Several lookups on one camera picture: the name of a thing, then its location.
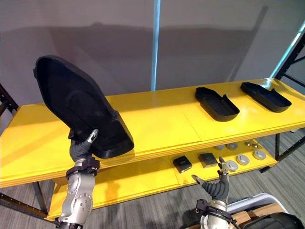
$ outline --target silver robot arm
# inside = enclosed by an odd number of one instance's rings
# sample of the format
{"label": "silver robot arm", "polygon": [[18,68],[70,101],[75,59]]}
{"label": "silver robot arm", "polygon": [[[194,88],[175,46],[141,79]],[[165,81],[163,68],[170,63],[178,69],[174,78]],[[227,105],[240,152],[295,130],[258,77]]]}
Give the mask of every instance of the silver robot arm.
{"label": "silver robot arm", "polygon": [[70,155],[75,165],[66,173],[69,181],[68,193],[56,228],[82,229],[92,210],[92,193],[100,162],[91,157],[89,149],[97,134],[98,130],[95,129],[86,141],[80,144],[74,141],[71,143]]}
{"label": "silver robot arm", "polygon": [[239,229],[236,222],[227,212],[227,201],[229,195],[228,165],[221,157],[219,158],[219,161],[219,182],[217,184],[205,182],[196,175],[192,175],[193,179],[212,197],[210,203],[204,199],[198,200],[196,212],[202,214],[202,229],[230,229],[230,222]]}

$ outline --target gray carpet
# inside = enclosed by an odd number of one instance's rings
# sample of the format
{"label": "gray carpet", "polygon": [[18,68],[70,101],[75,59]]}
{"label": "gray carpet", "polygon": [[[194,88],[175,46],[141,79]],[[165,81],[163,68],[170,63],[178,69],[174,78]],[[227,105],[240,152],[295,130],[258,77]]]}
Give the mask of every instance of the gray carpet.
{"label": "gray carpet", "polygon": [[[281,134],[280,150],[295,143],[305,135],[305,130]],[[275,150],[275,136],[265,137],[261,142],[269,152]],[[40,182],[43,194],[50,204],[53,183]],[[39,207],[31,185],[3,188],[2,193]],[[264,174],[258,170],[230,177],[230,199],[249,197],[259,193],[269,193],[291,213],[305,222],[305,146],[296,150]],[[198,222],[193,209],[196,200],[208,199],[198,186],[184,187],[157,195],[115,204],[93,210],[85,229],[172,229],[184,228]],[[55,225],[0,206],[0,229],[52,229]]]}

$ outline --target yellow shelf board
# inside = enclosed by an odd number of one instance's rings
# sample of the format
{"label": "yellow shelf board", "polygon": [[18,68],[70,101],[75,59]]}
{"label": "yellow shelf board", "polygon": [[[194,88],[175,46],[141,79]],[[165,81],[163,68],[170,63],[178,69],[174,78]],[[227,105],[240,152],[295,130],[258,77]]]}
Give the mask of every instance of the yellow shelf board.
{"label": "yellow shelf board", "polygon": [[[254,148],[247,147],[244,142],[238,143],[236,150],[227,148],[219,151],[214,148],[196,150],[186,154],[174,156],[163,156],[141,162],[129,163],[117,167],[112,167],[100,172],[96,177],[96,185],[93,190],[93,208],[101,208],[107,205],[124,202],[127,200],[140,198],[178,187],[195,184],[191,175],[196,174],[204,180],[218,178],[218,167],[203,168],[198,156],[203,152],[212,152],[215,157],[222,156],[226,161],[236,161],[238,154],[247,155],[250,164],[239,165],[239,169],[230,172],[230,175],[247,172],[265,166],[273,166],[277,163],[272,156],[262,147],[267,154],[265,160],[257,160],[252,156]],[[180,174],[172,164],[173,159],[186,155],[192,163],[192,168]],[[51,208],[47,220],[53,221],[61,214],[61,207],[67,195],[67,185],[56,185],[51,201]]]}
{"label": "yellow shelf board", "polygon": [[[240,109],[229,122],[213,120],[200,107],[194,96],[197,86],[107,96],[130,130],[135,148],[101,160],[101,168],[305,127],[304,95],[275,79],[250,82],[275,88],[292,105],[282,113],[267,111],[241,91],[242,81],[204,85],[227,94]],[[68,133],[44,104],[21,106],[0,137],[0,187],[65,176],[73,166]]]}

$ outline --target black plastic tray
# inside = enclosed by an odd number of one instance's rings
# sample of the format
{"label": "black plastic tray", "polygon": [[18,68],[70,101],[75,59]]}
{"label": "black plastic tray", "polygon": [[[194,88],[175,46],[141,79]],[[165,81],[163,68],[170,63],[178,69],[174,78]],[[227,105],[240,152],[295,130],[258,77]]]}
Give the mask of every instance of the black plastic tray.
{"label": "black plastic tray", "polygon": [[226,95],[221,97],[214,90],[205,87],[198,87],[196,88],[195,96],[206,112],[216,121],[230,121],[239,113],[239,109]]}
{"label": "black plastic tray", "polygon": [[72,130],[73,140],[84,141],[98,129],[91,146],[97,157],[110,158],[133,149],[120,114],[89,75],[56,56],[40,57],[34,75],[46,106]]}
{"label": "black plastic tray", "polygon": [[264,107],[274,112],[283,112],[291,105],[291,102],[275,89],[269,91],[261,85],[250,82],[242,83],[241,89]]}

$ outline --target metal disc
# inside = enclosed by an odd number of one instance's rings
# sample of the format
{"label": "metal disc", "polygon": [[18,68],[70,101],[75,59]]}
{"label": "metal disc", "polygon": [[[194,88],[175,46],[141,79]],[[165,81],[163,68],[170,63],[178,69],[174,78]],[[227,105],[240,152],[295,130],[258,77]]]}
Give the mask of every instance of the metal disc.
{"label": "metal disc", "polygon": [[236,142],[233,142],[233,143],[226,144],[226,146],[228,147],[228,149],[235,150],[235,149],[237,149],[238,144]]}
{"label": "metal disc", "polygon": [[253,151],[253,156],[257,160],[264,160],[266,158],[266,154],[262,150],[255,150],[255,151]]}
{"label": "metal disc", "polygon": [[235,161],[227,161],[227,165],[229,167],[229,170],[232,172],[238,170],[238,164]]}
{"label": "metal disc", "polygon": [[237,155],[236,160],[239,164],[241,164],[243,166],[248,165],[250,163],[249,158],[243,154]]}
{"label": "metal disc", "polygon": [[222,150],[224,149],[224,145],[214,146],[215,149]]}

